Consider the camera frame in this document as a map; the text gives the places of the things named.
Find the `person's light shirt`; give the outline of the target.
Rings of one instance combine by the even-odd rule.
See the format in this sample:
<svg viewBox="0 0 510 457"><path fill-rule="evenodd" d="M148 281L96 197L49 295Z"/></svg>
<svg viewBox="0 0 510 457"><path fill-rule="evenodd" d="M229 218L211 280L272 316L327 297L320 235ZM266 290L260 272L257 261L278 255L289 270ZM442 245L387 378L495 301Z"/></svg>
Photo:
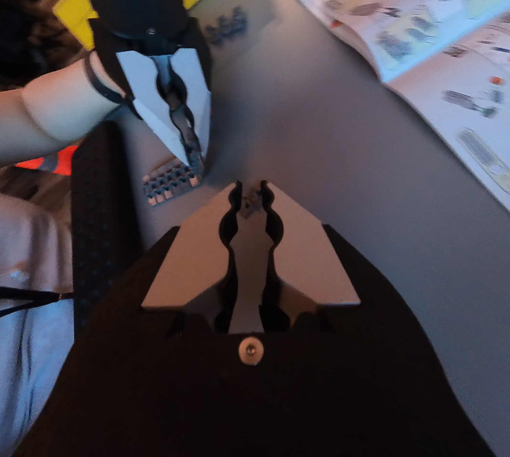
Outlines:
<svg viewBox="0 0 510 457"><path fill-rule="evenodd" d="M1 287L73 292L71 233L51 212L1 194ZM73 301L1 317L1 456L42 411L74 340Z"/></svg>

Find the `orange object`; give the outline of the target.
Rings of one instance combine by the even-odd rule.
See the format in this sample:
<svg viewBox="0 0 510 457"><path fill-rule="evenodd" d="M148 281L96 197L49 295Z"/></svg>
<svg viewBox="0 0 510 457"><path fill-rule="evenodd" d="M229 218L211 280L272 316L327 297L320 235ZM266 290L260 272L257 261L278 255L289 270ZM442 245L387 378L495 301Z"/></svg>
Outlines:
<svg viewBox="0 0 510 457"><path fill-rule="evenodd" d="M71 176L73 155L78 148L75 145L68 146L57 153L45 157L16 163L14 167Z"/></svg>

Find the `small black track link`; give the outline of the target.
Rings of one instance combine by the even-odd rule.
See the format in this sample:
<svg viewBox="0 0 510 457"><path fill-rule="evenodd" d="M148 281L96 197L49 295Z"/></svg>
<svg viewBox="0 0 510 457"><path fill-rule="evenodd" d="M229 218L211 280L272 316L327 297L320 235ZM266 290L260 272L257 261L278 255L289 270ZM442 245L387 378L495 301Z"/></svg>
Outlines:
<svg viewBox="0 0 510 457"><path fill-rule="evenodd" d="M260 187L253 187L243 196L239 214L242 218L247 219L255 212L263 208L262 192Z"/></svg>

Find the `black perforated panel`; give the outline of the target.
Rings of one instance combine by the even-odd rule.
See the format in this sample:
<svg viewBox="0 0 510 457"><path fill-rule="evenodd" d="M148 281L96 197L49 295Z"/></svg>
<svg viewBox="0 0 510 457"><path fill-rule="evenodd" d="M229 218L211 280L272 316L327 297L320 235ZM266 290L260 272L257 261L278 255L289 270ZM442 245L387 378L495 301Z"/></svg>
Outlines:
<svg viewBox="0 0 510 457"><path fill-rule="evenodd" d="M74 334L143 253L124 141L118 125L99 124L72 158Z"/></svg>

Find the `open instruction booklet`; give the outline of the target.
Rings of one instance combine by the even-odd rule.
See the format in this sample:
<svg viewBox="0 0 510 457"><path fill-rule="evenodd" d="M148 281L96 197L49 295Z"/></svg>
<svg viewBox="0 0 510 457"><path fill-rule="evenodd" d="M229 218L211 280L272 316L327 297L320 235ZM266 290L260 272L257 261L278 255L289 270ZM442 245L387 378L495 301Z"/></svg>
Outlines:
<svg viewBox="0 0 510 457"><path fill-rule="evenodd" d="M509 210L509 0L297 0Z"/></svg>

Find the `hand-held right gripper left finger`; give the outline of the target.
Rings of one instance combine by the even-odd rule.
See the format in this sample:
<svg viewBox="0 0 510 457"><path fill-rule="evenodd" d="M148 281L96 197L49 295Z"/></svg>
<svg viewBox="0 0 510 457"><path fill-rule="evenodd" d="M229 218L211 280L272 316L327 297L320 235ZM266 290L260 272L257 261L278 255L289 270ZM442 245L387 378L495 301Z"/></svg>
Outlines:
<svg viewBox="0 0 510 457"><path fill-rule="evenodd" d="M242 183L228 185L179 227L141 304L144 311L201 315L228 332L238 294L231 242L238 232Z"/></svg>

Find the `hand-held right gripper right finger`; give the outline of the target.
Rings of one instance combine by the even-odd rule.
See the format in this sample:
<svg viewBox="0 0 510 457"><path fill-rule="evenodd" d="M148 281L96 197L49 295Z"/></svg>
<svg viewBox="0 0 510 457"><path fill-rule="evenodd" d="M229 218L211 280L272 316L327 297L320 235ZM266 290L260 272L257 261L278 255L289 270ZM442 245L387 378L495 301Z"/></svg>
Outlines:
<svg viewBox="0 0 510 457"><path fill-rule="evenodd" d="M271 239L259 305L265 332L286 332L303 313L355 307L360 298L321 221L271 182L261 182Z"/></svg>

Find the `grey desk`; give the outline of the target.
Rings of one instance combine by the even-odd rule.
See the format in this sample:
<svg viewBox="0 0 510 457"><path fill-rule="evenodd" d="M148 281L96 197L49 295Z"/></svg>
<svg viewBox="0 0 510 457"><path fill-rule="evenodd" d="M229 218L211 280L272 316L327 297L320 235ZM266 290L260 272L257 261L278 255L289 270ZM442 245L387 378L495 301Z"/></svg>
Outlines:
<svg viewBox="0 0 510 457"><path fill-rule="evenodd" d="M295 0L201 0L201 25L234 7L243 34L211 47L203 186L152 208L142 176L167 148L127 110L122 131L145 250L231 182L268 180L331 225L397 288L463 408L509 456L509 214L372 68Z"/></svg>

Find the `black bulky object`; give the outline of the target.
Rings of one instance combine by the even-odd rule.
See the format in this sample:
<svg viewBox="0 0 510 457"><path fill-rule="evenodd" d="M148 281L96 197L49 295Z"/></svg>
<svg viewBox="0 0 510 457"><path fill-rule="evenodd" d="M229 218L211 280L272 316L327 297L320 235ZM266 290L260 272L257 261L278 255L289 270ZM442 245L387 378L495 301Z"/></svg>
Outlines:
<svg viewBox="0 0 510 457"><path fill-rule="evenodd" d="M67 67L85 55L54 15L59 0L1 0L1 91Z"/></svg>

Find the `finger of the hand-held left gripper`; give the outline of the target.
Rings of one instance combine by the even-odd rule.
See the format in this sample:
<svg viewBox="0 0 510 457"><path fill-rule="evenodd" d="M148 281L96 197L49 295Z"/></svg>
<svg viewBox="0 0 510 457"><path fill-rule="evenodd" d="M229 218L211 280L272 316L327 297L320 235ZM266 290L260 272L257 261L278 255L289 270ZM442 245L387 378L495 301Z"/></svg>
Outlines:
<svg viewBox="0 0 510 457"><path fill-rule="evenodd" d="M211 92L195 49L181 48L170 55L169 74L169 126L176 143L169 149L193 169L207 156Z"/></svg>
<svg viewBox="0 0 510 457"><path fill-rule="evenodd" d="M190 166L190 151L195 144L193 122L184 104L172 109L158 90L158 67L153 59L138 52L117 52L116 58L129 89L132 106L159 140L185 166Z"/></svg>

